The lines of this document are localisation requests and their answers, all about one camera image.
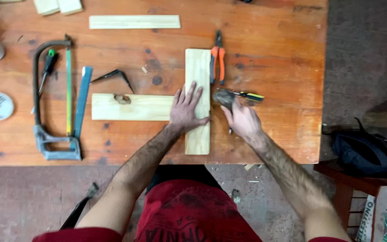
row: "hairy arm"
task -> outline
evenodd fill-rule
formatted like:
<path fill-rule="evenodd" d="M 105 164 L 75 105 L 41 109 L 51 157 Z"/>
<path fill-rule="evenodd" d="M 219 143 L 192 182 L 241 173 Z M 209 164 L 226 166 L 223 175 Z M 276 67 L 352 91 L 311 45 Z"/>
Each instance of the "hairy arm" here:
<path fill-rule="evenodd" d="M 141 147 L 115 174 L 99 201 L 83 217 L 78 228 L 104 227 L 124 235 L 135 202 L 152 180 L 164 155 L 184 132 L 204 125 L 209 118 L 196 119 L 195 107 L 202 88 L 194 96 L 196 83 L 188 93 L 177 90 L 170 113 L 170 123 Z"/>
<path fill-rule="evenodd" d="M 327 236 L 350 241 L 334 206 L 313 178 L 261 128 L 256 112 L 234 99 L 232 112 L 222 106 L 229 125 L 260 157 L 304 222 L 305 239 Z"/>

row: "wooden table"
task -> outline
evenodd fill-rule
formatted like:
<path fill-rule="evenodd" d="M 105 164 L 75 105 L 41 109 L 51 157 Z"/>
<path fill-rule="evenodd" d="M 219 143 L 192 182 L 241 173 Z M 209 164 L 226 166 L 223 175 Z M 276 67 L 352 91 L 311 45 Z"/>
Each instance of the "wooden table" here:
<path fill-rule="evenodd" d="M 92 121 L 92 93 L 130 93 L 118 78 L 92 85 L 83 123 L 83 161 L 46 161 L 37 151 L 30 114 L 32 55 L 43 42 L 68 33 L 73 82 L 81 69 L 93 77 L 124 70 L 138 94 L 174 95 L 185 82 L 185 49 L 212 48 L 217 29 L 226 49 L 226 87 L 265 96 L 254 109 L 263 129 L 299 163 L 319 159 L 326 39 L 326 0 L 85 0 L 73 15 L 36 13 L 32 0 L 0 4 L 0 92 L 15 102 L 0 121 L 0 166 L 123 164 L 166 122 Z M 178 14 L 180 29 L 89 30 L 90 15 Z M 42 96 L 42 120 L 62 136 L 66 120 L 65 51 Z M 148 70 L 145 74 L 142 67 Z M 182 137 L 162 164 L 254 164 L 260 160 L 237 135 L 228 134 L 222 110 L 212 103 L 208 156 L 184 155 Z"/>

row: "backpack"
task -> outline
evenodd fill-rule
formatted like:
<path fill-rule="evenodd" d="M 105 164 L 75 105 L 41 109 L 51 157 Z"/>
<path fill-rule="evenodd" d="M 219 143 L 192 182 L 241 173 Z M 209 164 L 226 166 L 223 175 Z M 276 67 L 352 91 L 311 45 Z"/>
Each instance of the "backpack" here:
<path fill-rule="evenodd" d="M 352 175 L 387 173 L 387 139 L 365 132 L 358 118 L 360 131 L 333 131 L 331 148 L 338 162 Z"/>

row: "metal ruler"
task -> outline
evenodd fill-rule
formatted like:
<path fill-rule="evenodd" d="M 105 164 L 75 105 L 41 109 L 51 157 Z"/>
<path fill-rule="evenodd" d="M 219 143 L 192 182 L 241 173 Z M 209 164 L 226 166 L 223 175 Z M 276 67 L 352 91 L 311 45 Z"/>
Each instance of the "metal ruler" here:
<path fill-rule="evenodd" d="M 83 66 L 82 82 L 80 84 L 79 97 L 77 98 L 76 116 L 74 118 L 74 130 L 72 136 L 80 140 L 80 133 L 82 131 L 83 118 L 86 109 L 86 100 L 89 92 L 89 83 L 92 79 L 93 68 L 90 66 Z M 74 149 L 74 144 L 70 145 L 70 149 Z"/>

